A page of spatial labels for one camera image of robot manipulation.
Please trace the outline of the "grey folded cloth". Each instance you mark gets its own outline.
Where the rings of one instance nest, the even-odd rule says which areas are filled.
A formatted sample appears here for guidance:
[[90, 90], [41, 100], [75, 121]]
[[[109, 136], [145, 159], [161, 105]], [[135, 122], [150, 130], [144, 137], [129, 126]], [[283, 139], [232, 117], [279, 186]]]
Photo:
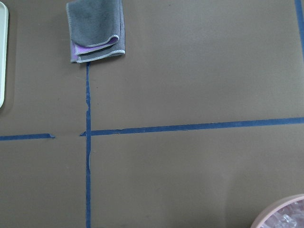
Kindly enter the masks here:
[[66, 4], [72, 63], [125, 54], [121, 0], [75, 0]]

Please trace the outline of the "pink bowl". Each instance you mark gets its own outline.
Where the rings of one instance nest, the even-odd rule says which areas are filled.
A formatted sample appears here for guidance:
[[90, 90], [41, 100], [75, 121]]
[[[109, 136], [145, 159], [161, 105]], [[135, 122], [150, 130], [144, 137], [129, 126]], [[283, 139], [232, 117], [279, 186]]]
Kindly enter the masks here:
[[265, 208], [254, 220], [251, 228], [303, 228], [304, 195], [280, 199]]

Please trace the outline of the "cream bear tray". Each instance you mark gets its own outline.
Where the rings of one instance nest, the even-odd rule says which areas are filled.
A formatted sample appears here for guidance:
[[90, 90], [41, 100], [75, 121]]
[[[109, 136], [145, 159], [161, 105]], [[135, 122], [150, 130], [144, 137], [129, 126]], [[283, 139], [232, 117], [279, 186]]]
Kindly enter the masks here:
[[8, 41], [9, 11], [7, 6], [0, 2], [0, 106], [5, 99], [7, 41]]

